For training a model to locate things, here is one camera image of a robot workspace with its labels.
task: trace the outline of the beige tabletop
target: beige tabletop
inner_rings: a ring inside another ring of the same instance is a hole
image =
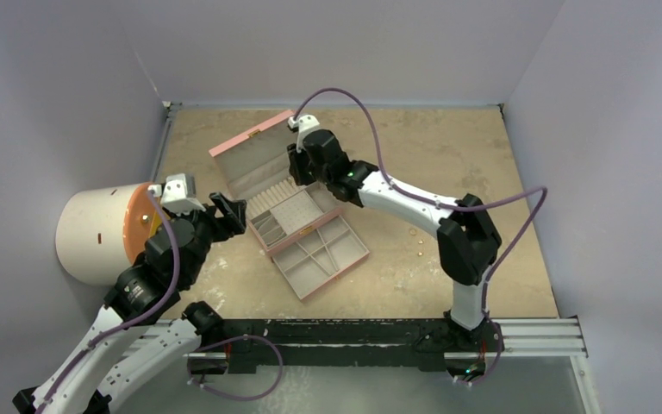
[[[197,195],[227,187],[208,150],[280,110],[180,110],[166,149],[164,179],[193,173]],[[310,110],[334,131],[352,159],[377,164],[369,126],[359,110]],[[467,192],[484,202],[521,191],[498,108],[372,110],[384,164],[396,179],[452,197]],[[521,201],[490,212],[508,245],[527,218]],[[348,204],[344,217],[369,248],[369,259],[301,302],[249,232],[212,244],[194,286],[165,317],[205,300],[223,317],[440,317],[453,282],[440,269],[435,240],[378,210]],[[534,229],[501,265],[489,289],[493,317],[556,317],[552,288]]]

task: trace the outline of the white cylinder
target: white cylinder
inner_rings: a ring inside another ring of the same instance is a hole
[[[143,250],[155,211],[150,183],[81,191],[67,202],[57,224],[59,262],[88,285],[113,285]]]

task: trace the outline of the table surface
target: table surface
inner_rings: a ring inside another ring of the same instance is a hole
[[[208,202],[212,191],[227,190],[209,149],[278,112],[180,110],[159,177],[193,173],[197,195]],[[369,126],[359,110],[309,112],[334,131],[350,158],[377,164]],[[521,191],[498,108],[371,113],[384,164],[396,179],[453,197],[470,192],[485,202]],[[490,214],[505,247],[526,220],[528,207],[521,201]],[[197,300],[206,301],[223,317],[248,318],[440,317],[450,309],[453,282],[440,269],[431,236],[396,217],[351,204],[345,206],[344,217],[371,251],[370,257],[303,302],[263,255],[257,239],[245,234],[212,244],[196,284],[181,293],[181,302],[165,317],[178,317]],[[493,317],[557,316],[534,228],[496,272],[488,303]]]

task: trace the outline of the pink jewelry box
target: pink jewelry box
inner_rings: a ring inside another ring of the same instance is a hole
[[[300,299],[369,255],[324,185],[296,186],[286,148],[287,110],[210,149],[233,198],[247,200],[247,227]]]

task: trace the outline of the purple hose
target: purple hose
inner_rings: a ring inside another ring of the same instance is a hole
[[[107,338],[108,336],[111,336],[115,334],[115,332],[121,331],[123,329],[128,329],[133,326],[135,326],[138,323],[141,323],[148,319],[151,315],[156,313],[161,309],[163,305],[166,304],[166,302],[169,300],[169,297],[172,295],[172,292],[176,289],[176,285],[178,283],[178,266],[179,266],[179,255],[178,255],[178,243],[176,241],[176,235],[173,233],[173,229],[171,227],[171,224],[169,223],[168,218],[166,218],[166,215],[164,214],[164,211],[161,209],[161,206],[156,203],[156,200],[153,199],[153,193],[148,191],[147,192],[148,199],[151,201],[151,204],[153,205],[153,208],[156,209],[156,212],[159,214],[159,217],[161,219],[161,224],[164,225],[164,229],[166,229],[166,233],[169,236],[169,242],[171,243],[172,246],[172,253],[173,253],[173,273],[172,273],[172,279],[171,282],[169,283],[169,287],[166,290],[166,293],[164,293],[164,296],[157,302],[151,309],[146,311],[145,313],[130,319],[124,323],[121,323],[120,325],[108,329],[105,332],[102,332],[89,340],[87,342],[87,348],[80,350],[77,354],[75,354],[74,358],[70,360],[70,362],[67,363],[65,366],[65,369],[62,370],[61,373],[57,376],[57,378],[54,380],[54,383],[52,386],[49,387],[47,390],[47,393],[44,394],[44,402],[40,404],[40,406],[36,409],[34,414],[41,414],[44,412],[44,410],[47,408],[47,403],[49,402],[50,398],[54,395],[54,393],[57,391],[57,388],[59,388],[59,385],[62,384],[62,382],[65,380],[67,375],[74,369],[75,366],[84,358],[85,355],[87,355],[92,349],[95,348],[95,345],[97,345],[100,341],[103,339]]]
[[[529,190],[526,190],[524,192],[521,192],[519,194],[516,194],[514,196],[504,198],[503,200],[499,200],[493,203],[489,204],[481,204],[481,205],[476,205],[472,207],[463,207],[459,206],[456,204],[446,204],[446,203],[440,203],[436,202],[433,199],[426,198],[424,196],[421,196],[419,194],[414,194],[413,192],[409,192],[404,190],[403,188],[400,188],[394,183],[394,180],[390,175],[387,173],[387,169],[384,167],[384,161],[382,160],[382,148],[379,143],[379,134],[377,132],[377,126],[374,124],[374,121],[372,120],[372,115],[369,113],[369,110],[366,108],[366,106],[361,103],[361,101],[355,97],[351,92],[343,90],[341,88],[322,88],[313,94],[311,94],[309,97],[306,98],[299,106],[298,109],[296,110],[296,117],[301,115],[301,111],[303,108],[305,108],[306,105],[315,97],[321,95],[322,93],[325,92],[337,92],[340,93],[341,95],[346,95],[349,97],[351,100],[353,100],[361,109],[362,112],[364,112],[364,115],[366,116],[366,120],[369,122],[369,127],[372,129],[372,138],[374,138],[374,148],[377,151],[377,163],[379,164],[379,172],[382,173],[382,177],[384,177],[384,181],[387,182],[387,184],[390,185],[395,191],[398,193],[412,198],[414,200],[423,202],[425,204],[430,204],[436,208],[445,208],[453,211],[459,211],[461,213],[472,213],[476,211],[483,211],[483,210],[488,210],[488,209],[493,209],[496,207],[501,207],[502,205],[514,203],[514,201],[521,200],[523,198],[526,198],[528,196],[531,196],[537,192],[541,192],[541,196],[539,197],[539,200],[537,201],[537,204],[534,206],[532,211],[529,213],[529,217],[527,217],[527,220],[524,222],[524,224],[521,226],[521,229],[519,229],[519,232],[516,233],[514,238],[511,240],[511,243],[503,250],[503,253],[501,253],[501,256],[498,257],[496,262],[491,266],[491,269],[489,270],[488,274],[486,275],[486,279],[484,280],[484,287],[483,287],[483,300],[482,300],[482,307],[484,309],[484,318],[492,323],[489,317],[489,313],[486,309],[486,297],[488,296],[488,284],[491,280],[491,277],[493,276],[493,273],[498,269],[499,266],[501,266],[501,263],[503,262],[504,259],[506,259],[506,256],[511,253],[511,250],[514,249],[514,246],[516,245],[517,242],[521,239],[521,237],[524,235],[524,233],[527,231],[527,228],[529,227],[529,224],[532,223],[534,220],[534,217],[536,214],[539,212],[541,209],[541,206],[544,204],[544,200],[546,199],[546,194],[547,194],[547,188],[545,186],[538,186]],[[500,328],[494,324],[494,327],[497,331],[498,334],[498,346],[496,349],[496,358],[494,358],[494,361],[491,363],[491,366],[486,370],[486,374],[484,376],[476,379],[472,383],[478,383],[480,380],[485,378],[493,369],[496,367],[499,358],[501,357],[501,353],[503,351],[503,335],[501,333]]]
[[[283,378],[283,357],[280,355],[280,350],[278,349],[278,347],[276,347],[275,344],[268,341],[267,339],[265,339],[262,336],[255,336],[255,335],[235,336],[234,338],[225,339],[224,341],[213,343],[213,344],[208,345],[206,347],[201,347],[201,348],[197,349],[194,352],[204,352],[204,351],[208,351],[212,348],[217,348],[217,347],[221,347],[223,345],[227,345],[228,343],[247,340],[247,339],[254,339],[255,341],[264,342],[267,346],[270,347],[270,349],[272,349],[272,352],[274,352],[275,355],[278,357],[278,376],[275,377],[275,381],[272,383],[270,388],[268,388],[267,390],[263,391],[260,394],[253,395],[253,396],[250,396],[250,397],[243,397],[243,396],[240,396],[240,395],[234,395],[234,394],[230,394],[230,393],[227,393],[227,392],[219,391],[215,388],[212,388],[211,386],[206,386],[204,384],[201,384],[199,381],[197,381],[196,379],[193,379],[193,378],[190,379],[190,383],[195,385],[195,386],[199,386],[204,391],[208,391],[208,392],[211,392],[211,393],[213,393],[215,395],[218,395],[220,397],[227,398],[227,399],[232,399],[234,401],[254,401],[256,399],[261,399],[261,398],[265,397],[266,395],[270,394],[271,392],[275,391],[275,388],[277,388],[278,384],[280,384],[280,379]],[[186,369],[189,371],[189,375],[191,375],[191,370],[189,369],[189,363],[188,362],[186,364]]]

